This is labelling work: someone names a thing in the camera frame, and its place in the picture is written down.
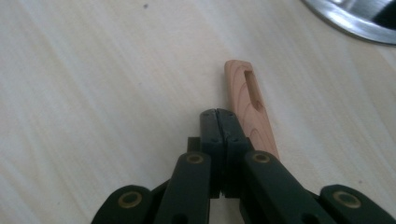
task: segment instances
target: gold rivet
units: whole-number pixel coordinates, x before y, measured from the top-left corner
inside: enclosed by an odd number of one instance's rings
[[[189,163],[198,164],[204,161],[204,158],[198,154],[192,154],[187,157]]]
[[[342,190],[336,191],[333,195],[334,199],[342,204],[343,206],[349,208],[359,208],[361,207],[361,201],[354,195],[347,193]]]
[[[267,155],[264,155],[261,153],[255,153],[253,155],[253,160],[256,162],[266,163],[266,162],[270,161],[270,158]]]
[[[122,208],[132,208],[142,202],[142,195],[137,191],[129,191],[119,197],[119,206]]]

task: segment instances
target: white wooden table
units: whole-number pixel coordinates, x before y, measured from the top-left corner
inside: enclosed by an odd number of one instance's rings
[[[90,223],[125,185],[170,177],[199,114],[253,64],[280,159],[396,217],[396,49],[300,1],[0,1],[0,222]],[[243,223],[237,200],[210,223]]]

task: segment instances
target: light wood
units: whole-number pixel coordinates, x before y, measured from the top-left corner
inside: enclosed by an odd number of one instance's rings
[[[256,150],[269,152],[279,159],[270,120],[251,63],[231,60],[224,65],[224,71],[231,108],[238,117],[245,136]]]
[[[199,114],[229,108],[231,59],[253,64],[305,188],[346,185],[396,217],[396,48],[301,1],[171,2],[1,1],[0,223],[90,223],[115,189],[163,183]],[[210,209],[243,223],[237,200]]]

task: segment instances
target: metal bowl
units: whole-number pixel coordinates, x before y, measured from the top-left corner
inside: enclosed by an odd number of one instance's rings
[[[396,0],[303,0],[323,20],[347,34],[396,45]]]

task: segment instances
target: wooden handle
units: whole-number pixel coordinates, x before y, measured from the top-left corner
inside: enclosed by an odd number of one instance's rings
[[[232,111],[256,150],[279,159],[270,120],[250,63],[231,60],[224,65]]]

